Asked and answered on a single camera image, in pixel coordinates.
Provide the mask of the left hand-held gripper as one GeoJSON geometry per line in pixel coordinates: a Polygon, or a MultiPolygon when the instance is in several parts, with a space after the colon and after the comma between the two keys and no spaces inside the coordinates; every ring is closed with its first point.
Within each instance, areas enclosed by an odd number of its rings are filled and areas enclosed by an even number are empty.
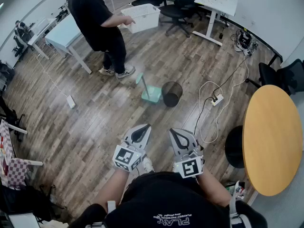
{"type": "Polygon", "coordinates": [[[132,172],[143,161],[152,127],[149,123],[129,129],[124,141],[116,146],[112,161],[117,168],[132,172]]]}

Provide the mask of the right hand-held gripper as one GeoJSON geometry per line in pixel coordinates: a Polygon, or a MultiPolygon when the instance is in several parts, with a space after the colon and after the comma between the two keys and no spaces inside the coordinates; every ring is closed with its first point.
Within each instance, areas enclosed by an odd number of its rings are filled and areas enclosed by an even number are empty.
{"type": "Polygon", "coordinates": [[[175,168],[182,178],[196,177],[203,173],[205,160],[204,148],[198,147],[198,141],[193,133],[178,128],[169,130],[169,137],[176,157],[175,168]]]}

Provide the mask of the mint green dustpan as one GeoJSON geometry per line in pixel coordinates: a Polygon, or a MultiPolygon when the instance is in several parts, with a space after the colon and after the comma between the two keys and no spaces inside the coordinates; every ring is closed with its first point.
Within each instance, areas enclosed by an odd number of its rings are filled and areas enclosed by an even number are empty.
{"type": "Polygon", "coordinates": [[[151,103],[159,103],[162,96],[162,89],[152,85],[147,85],[143,73],[140,73],[136,79],[136,84],[142,81],[144,86],[144,91],[142,92],[141,98],[151,103]]]}

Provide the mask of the black mesh waste bin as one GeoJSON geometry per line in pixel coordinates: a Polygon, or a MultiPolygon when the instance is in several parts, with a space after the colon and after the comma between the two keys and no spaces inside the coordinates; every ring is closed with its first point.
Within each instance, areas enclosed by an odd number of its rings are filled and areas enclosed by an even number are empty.
{"type": "Polygon", "coordinates": [[[164,104],[167,107],[175,107],[183,94],[181,85],[177,82],[169,81],[161,88],[164,104]]]}

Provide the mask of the person's right forearm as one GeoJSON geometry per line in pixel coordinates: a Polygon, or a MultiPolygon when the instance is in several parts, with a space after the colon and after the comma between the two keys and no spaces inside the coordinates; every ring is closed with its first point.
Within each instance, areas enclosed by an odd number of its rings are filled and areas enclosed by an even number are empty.
{"type": "Polygon", "coordinates": [[[222,207],[229,205],[232,196],[207,168],[204,167],[196,180],[209,201],[222,207]]]}

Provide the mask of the person's left forearm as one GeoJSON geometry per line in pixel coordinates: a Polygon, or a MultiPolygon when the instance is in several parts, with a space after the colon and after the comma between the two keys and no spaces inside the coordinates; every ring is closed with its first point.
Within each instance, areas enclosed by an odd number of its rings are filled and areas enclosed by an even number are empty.
{"type": "Polygon", "coordinates": [[[101,205],[106,212],[108,211],[107,203],[109,201],[114,201],[115,205],[118,206],[121,202],[129,175],[130,173],[125,170],[116,169],[100,189],[93,203],[101,205]]]}

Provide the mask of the person's black t-shirt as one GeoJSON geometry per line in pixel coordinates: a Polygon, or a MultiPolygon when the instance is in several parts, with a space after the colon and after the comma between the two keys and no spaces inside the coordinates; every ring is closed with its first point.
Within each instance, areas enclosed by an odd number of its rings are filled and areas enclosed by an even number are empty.
{"type": "Polygon", "coordinates": [[[222,207],[209,201],[196,177],[145,173],[126,183],[118,206],[88,206],[68,228],[268,228],[266,219],[241,200],[222,207]]]}

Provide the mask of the black box with packets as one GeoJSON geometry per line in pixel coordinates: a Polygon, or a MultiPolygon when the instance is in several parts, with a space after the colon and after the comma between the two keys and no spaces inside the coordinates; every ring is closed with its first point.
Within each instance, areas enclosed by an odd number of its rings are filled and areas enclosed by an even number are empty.
{"type": "Polygon", "coordinates": [[[245,189],[245,182],[240,182],[238,181],[238,186],[236,186],[237,183],[232,183],[230,185],[226,186],[226,189],[230,192],[231,195],[233,195],[233,193],[236,193],[236,197],[238,199],[244,199],[245,197],[245,193],[246,193],[246,189],[245,189]]]}

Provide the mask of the round wooden table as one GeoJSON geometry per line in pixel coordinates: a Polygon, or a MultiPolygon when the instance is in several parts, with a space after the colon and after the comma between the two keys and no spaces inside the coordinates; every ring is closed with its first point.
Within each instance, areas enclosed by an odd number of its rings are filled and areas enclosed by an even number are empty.
{"type": "Polygon", "coordinates": [[[264,196],[282,192],[300,166],[303,131],[299,112],[281,88],[256,90],[246,110],[243,160],[254,189],[264,196]]]}

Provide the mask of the white plastic basket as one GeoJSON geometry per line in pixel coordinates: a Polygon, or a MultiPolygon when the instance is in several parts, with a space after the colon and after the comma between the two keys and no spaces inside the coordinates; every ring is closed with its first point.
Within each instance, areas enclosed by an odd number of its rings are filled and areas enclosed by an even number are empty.
{"type": "Polygon", "coordinates": [[[124,16],[130,16],[135,21],[135,24],[126,26],[132,34],[155,28],[159,23],[160,9],[152,4],[122,9],[121,13],[124,16]]]}

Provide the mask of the light blue table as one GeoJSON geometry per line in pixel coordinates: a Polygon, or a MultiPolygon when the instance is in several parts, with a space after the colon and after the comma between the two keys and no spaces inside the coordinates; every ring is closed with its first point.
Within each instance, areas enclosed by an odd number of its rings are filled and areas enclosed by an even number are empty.
{"type": "Polygon", "coordinates": [[[66,53],[72,55],[82,68],[88,74],[91,74],[91,69],[73,48],[73,44],[81,36],[82,33],[73,16],[69,14],[46,35],[45,40],[50,43],[63,58],[66,57],[66,53]]]}

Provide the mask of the black equipment stand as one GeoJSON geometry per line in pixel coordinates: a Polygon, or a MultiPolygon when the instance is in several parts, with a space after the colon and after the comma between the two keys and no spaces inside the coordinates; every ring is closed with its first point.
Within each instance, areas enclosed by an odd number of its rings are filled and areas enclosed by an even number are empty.
{"type": "Polygon", "coordinates": [[[0,108],[4,111],[4,114],[0,113],[0,117],[4,117],[6,122],[15,126],[20,127],[20,122],[24,114],[21,115],[20,118],[17,117],[15,110],[10,110],[8,106],[5,104],[3,97],[0,95],[0,108]]]}

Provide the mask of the checkered tablecloth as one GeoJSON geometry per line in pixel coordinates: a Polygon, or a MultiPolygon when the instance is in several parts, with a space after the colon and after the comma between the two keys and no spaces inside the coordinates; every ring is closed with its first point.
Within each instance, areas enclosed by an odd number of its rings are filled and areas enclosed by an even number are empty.
{"type": "Polygon", "coordinates": [[[10,138],[8,123],[0,123],[0,181],[3,186],[19,189],[25,184],[31,161],[17,158],[10,138]]]}

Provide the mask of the small white desk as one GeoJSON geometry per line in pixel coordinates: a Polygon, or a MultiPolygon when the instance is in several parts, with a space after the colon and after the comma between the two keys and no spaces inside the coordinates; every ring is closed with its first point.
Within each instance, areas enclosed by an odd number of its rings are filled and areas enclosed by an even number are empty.
{"type": "Polygon", "coordinates": [[[42,38],[44,33],[50,29],[51,26],[57,24],[57,19],[44,18],[41,19],[38,23],[36,23],[32,31],[34,32],[34,36],[30,39],[28,44],[32,46],[42,57],[49,60],[49,57],[40,49],[40,47],[36,44],[36,42],[42,38]]]}

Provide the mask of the white standing desk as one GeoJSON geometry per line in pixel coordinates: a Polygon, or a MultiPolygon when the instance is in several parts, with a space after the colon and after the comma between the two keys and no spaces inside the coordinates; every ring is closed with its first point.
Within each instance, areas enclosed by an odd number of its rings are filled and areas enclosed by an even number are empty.
{"type": "Polygon", "coordinates": [[[223,21],[220,20],[221,14],[234,16],[236,13],[238,0],[195,0],[194,2],[197,5],[204,6],[209,9],[211,11],[211,15],[209,17],[209,25],[206,34],[202,34],[197,31],[193,31],[192,33],[198,37],[201,37],[219,46],[222,46],[221,42],[211,37],[214,23],[216,21],[223,23],[223,21]]]}

